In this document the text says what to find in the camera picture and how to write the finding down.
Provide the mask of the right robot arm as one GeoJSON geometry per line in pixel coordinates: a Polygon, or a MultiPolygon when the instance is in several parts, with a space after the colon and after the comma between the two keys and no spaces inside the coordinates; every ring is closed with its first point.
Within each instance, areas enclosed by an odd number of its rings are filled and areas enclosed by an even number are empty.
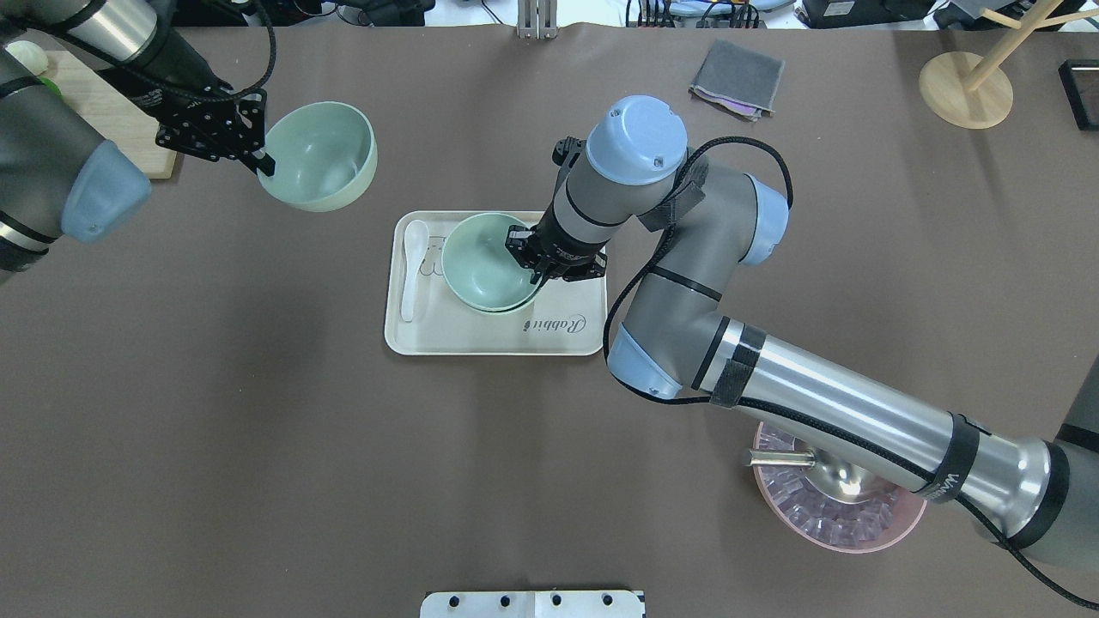
{"type": "Polygon", "coordinates": [[[531,282],[604,276],[628,219],[660,233],[606,318],[617,383],[648,402],[746,408],[926,503],[957,504],[1033,578],[1096,609],[1037,567],[1096,570],[1096,367],[1054,439],[998,437],[720,312],[735,267],[769,258],[788,227],[792,174],[777,148],[747,136],[691,148],[670,106],[629,95],[588,137],[562,137],[553,161],[544,216],[507,232],[531,282]]]}

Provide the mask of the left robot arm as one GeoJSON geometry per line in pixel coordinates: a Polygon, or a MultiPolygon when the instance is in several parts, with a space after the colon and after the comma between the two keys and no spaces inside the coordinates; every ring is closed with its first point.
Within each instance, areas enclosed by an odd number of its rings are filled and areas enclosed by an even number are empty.
{"type": "Polygon", "coordinates": [[[260,179],[264,84],[232,90],[180,34],[173,1],[4,1],[3,280],[63,236],[93,243],[149,199],[169,166],[127,133],[260,179]]]}

